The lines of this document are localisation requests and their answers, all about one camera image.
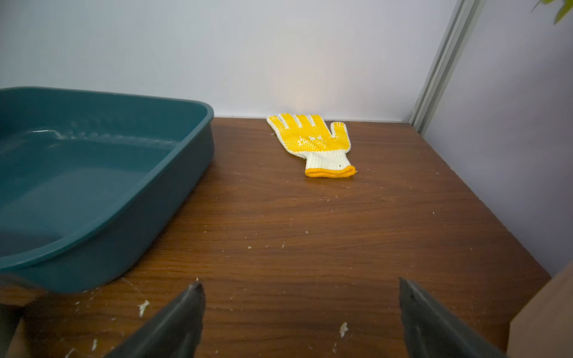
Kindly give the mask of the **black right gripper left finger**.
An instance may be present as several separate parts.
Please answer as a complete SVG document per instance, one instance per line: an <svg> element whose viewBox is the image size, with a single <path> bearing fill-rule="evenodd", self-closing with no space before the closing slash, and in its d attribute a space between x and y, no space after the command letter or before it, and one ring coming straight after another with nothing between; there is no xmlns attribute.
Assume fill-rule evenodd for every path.
<svg viewBox="0 0 573 358"><path fill-rule="evenodd" d="M205 309L204 288L194 283L107 356L194 357Z"/></svg>

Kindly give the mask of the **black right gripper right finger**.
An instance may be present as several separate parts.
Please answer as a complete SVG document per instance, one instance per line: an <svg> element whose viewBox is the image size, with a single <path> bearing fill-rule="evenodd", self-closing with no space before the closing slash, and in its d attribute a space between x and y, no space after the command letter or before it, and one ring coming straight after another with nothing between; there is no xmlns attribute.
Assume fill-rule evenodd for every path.
<svg viewBox="0 0 573 358"><path fill-rule="evenodd" d="M505 357L412 280L399 279L404 341L410 357Z"/></svg>

